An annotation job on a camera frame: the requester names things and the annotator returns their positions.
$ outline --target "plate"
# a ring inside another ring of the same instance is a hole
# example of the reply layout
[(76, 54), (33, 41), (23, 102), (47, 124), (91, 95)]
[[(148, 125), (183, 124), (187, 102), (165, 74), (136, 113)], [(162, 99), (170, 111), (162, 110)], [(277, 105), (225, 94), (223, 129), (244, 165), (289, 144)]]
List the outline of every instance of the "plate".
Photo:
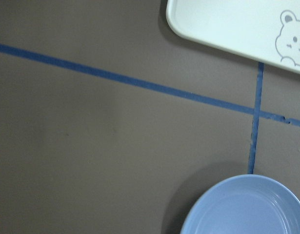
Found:
[(235, 176), (200, 197), (181, 234), (300, 234), (300, 201), (271, 178)]
[(179, 36), (300, 73), (300, 0), (168, 0)]

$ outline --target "bear drawing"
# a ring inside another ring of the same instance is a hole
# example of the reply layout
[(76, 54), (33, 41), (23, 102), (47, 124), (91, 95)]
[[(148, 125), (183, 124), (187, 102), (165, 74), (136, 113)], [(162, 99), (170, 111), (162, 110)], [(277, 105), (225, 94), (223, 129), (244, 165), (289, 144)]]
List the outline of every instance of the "bear drawing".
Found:
[(286, 10), (281, 13), (281, 22), (283, 26), (276, 39), (277, 52), (281, 61), (300, 66), (300, 20), (292, 11)]

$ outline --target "blue bowl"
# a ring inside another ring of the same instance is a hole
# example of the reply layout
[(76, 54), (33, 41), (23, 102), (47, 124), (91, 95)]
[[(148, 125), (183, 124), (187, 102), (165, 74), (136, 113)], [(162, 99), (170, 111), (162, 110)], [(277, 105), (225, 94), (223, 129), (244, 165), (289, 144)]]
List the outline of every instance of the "blue bowl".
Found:
[(300, 201), (271, 178), (235, 176), (200, 197), (181, 234), (300, 234)]

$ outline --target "white tray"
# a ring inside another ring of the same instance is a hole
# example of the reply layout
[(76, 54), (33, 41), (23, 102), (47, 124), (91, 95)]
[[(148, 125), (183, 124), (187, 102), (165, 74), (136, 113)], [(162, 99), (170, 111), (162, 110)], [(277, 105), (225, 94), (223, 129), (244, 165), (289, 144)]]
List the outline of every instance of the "white tray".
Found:
[(179, 36), (300, 73), (300, 0), (168, 0)]

